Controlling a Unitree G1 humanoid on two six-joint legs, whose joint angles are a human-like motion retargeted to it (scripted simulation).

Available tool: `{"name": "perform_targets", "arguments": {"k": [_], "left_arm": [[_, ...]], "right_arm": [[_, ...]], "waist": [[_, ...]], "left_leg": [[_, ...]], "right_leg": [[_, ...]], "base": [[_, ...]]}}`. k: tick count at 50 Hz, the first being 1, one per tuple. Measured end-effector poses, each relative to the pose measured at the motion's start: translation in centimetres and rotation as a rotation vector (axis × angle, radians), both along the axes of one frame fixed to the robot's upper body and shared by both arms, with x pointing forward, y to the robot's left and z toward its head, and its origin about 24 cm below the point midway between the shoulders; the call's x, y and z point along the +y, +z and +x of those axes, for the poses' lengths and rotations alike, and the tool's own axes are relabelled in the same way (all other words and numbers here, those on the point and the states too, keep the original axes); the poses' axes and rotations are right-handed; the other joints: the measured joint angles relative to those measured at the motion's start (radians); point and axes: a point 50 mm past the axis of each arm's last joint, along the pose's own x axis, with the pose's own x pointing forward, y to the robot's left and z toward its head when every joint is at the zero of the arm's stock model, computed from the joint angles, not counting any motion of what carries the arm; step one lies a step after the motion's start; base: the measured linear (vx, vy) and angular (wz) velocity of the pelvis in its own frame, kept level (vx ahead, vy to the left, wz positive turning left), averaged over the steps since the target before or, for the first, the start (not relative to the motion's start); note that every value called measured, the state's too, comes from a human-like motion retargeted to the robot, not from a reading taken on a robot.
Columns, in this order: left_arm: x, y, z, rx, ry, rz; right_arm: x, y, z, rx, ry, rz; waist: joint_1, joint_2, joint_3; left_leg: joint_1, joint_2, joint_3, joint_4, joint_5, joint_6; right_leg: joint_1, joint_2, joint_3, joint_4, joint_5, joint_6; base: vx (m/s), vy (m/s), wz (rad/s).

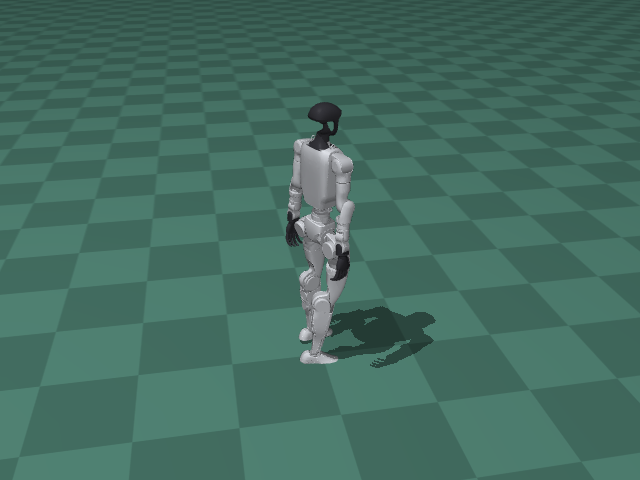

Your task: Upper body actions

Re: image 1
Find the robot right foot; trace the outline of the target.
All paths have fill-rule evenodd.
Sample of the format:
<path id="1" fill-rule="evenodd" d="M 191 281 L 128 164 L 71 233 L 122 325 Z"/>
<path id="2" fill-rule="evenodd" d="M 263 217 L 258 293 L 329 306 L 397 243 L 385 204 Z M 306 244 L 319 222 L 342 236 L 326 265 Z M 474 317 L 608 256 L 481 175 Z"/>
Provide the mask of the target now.
<path id="1" fill-rule="evenodd" d="M 312 352 L 311 350 L 305 350 L 300 356 L 300 361 L 304 364 L 313 364 L 313 363 L 328 364 L 328 363 L 334 363 L 338 361 L 337 356 L 325 353 L 321 350 L 320 350 L 320 356 L 317 356 L 318 352 L 316 353 L 316 356 L 312 356 L 311 352 Z"/>

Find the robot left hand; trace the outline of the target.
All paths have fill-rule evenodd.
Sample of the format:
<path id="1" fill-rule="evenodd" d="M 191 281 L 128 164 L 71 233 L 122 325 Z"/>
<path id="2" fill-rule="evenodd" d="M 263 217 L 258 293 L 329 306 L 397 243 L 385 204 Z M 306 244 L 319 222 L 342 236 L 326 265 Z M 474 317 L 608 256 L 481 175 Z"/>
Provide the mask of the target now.
<path id="1" fill-rule="evenodd" d="M 286 242 L 288 243 L 289 246 L 294 246 L 295 247 L 295 245 L 299 246 L 299 244 L 296 242 L 296 239 L 302 244 L 302 241 L 300 240 L 300 238 L 299 238 L 299 236 L 298 236 L 298 234 L 297 234 L 297 232 L 295 230 L 295 227 L 294 227 L 295 222 L 297 222 L 300 219 L 300 217 L 296 218 L 294 220 L 292 220 L 292 217 L 293 217 L 292 213 L 290 211 L 288 211 L 287 220 L 289 222 L 288 222 L 288 225 L 286 227 Z M 296 239 L 295 239 L 295 236 L 296 236 Z M 293 239 L 295 244 L 293 243 L 292 239 Z"/>

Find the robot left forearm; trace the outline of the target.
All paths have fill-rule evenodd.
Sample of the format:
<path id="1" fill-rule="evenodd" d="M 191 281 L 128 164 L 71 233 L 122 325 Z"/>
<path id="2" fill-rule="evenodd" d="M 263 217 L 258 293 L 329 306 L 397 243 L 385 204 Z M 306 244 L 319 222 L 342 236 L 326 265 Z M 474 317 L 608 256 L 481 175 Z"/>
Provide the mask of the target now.
<path id="1" fill-rule="evenodd" d="M 292 176 L 293 177 L 293 176 Z M 292 181 L 292 179 L 291 179 Z M 303 191 L 302 189 L 296 188 L 294 186 L 292 186 L 292 184 L 290 183 L 290 187 L 289 187 L 289 204 L 288 204 L 288 211 L 290 211 L 293 215 L 292 220 L 299 218 L 300 217 L 300 209 L 301 209 L 301 201 L 302 201 L 302 195 L 303 195 Z M 287 211 L 287 215 L 288 215 L 288 211 Z"/>

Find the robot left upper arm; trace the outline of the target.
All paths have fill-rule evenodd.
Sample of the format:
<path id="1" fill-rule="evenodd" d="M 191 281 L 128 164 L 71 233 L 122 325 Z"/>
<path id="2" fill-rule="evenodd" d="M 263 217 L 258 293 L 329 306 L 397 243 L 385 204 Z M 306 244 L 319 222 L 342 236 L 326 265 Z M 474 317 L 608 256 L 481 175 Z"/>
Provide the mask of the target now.
<path id="1" fill-rule="evenodd" d="M 302 144 L 308 139 L 310 138 L 298 139 L 294 142 L 294 145 L 293 145 L 294 160 L 293 160 L 293 177 L 292 177 L 291 184 L 292 186 L 299 189 L 302 189 L 301 175 L 300 175 L 300 150 L 301 150 Z"/>

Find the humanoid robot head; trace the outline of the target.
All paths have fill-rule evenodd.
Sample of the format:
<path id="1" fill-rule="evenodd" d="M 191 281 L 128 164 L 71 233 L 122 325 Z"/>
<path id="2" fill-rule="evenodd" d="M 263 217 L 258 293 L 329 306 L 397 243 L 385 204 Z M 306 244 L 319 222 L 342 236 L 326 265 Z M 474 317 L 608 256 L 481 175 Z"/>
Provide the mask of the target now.
<path id="1" fill-rule="evenodd" d="M 313 121 L 323 124 L 323 128 L 317 132 L 315 139 L 309 142 L 309 144 L 307 145 L 318 151 L 330 148 L 327 142 L 329 142 L 329 136 L 333 136 L 336 134 L 338 130 L 338 121 L 341 114 L 341 109 L 332 103 L 321 102 L 314 105 L 310 109 L 308 117 Z M 329 129 L 327 124 L 327 122 L 331 121 L 333 121 L 334 123 L 333 131 Z"/>

